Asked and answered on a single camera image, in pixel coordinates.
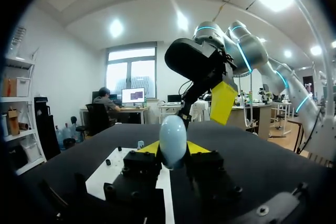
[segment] yellow block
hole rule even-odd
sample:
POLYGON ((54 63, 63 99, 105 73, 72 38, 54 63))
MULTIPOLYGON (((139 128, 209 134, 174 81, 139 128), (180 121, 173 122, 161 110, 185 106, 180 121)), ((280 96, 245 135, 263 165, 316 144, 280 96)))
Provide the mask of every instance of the yellow block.
POLYGON ((202 153, 210 152, 207 149, 205 149, 203 147, 200 147, 199 145, 194 144, 194 143, 192 143, 190 141, 187 141, 187 144, 188 144, 190 155, 198 153, 198 152, 202 152, 202 153))
POLYGON ((155 156, 156 156, 156 153, 158 152, 158 149, 159 148, 159 142, 156 141, 150 145, 147 145, 146 147, 138 150, 138 152, 149 152, 149 153, 154 153, 155 156))
POLYGON ((211 90, 211 113, 210 119, 220 124, 226 124, 238 92, 230 85, 222 81, 211 90))

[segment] screw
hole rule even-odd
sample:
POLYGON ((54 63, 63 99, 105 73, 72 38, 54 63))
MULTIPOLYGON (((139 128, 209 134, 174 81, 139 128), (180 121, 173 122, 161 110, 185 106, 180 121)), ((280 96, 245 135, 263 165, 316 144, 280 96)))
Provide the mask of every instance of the screw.
POLYGON ((134 191, 131 193, 133 199, 138 199, 140 197, 140 193, 138 191, 134 191))
POLYGON ((123 174, 127 174, 129 171, 130 171, 130 169, 129 169, 128 167, 126 167, 126 166, 124 166, 124 167, 122 168, 122 173, 123 173, 123 174))
POLYGON ((240 186, 235 186, 235 192, 241 193, 243 189, 240 186))
POLYGON ((108 191, 108 192, 112 192, 112 191, 114 191, 114 187, 109 185, 109 186, 105 187, 105 190, 108 191))

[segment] laptop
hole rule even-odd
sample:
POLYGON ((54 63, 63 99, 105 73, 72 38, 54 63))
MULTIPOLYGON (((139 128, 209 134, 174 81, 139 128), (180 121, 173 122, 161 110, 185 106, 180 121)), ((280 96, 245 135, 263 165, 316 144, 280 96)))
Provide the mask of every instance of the laptop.
POLYGON ((169 94, 168 102, 165 105, 181 105, 182 99, 179 94, 169 94))
POLYGON ((167 102, 165 105, 181 105, 181 102, 167 102))

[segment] office chair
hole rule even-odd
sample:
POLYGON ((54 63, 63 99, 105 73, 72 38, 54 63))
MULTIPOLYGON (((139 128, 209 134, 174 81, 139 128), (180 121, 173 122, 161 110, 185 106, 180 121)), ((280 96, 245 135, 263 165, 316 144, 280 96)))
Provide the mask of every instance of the office chair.
POLYGON ((86 107, 89 111, 89 132, 91 136, 106 130, 116 122, 116 120, 110 121, 104 104, 86 104, 86 107))

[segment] window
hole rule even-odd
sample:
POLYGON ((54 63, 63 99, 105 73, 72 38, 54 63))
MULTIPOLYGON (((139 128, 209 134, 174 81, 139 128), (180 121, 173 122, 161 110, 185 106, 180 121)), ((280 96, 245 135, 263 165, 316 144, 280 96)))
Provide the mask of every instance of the window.
POLYGON ((111 94, 121 97, 122 89, 145 88, 146 98, 156 98, 156 43, 110 48, 107 58, 106 87, 111 94))

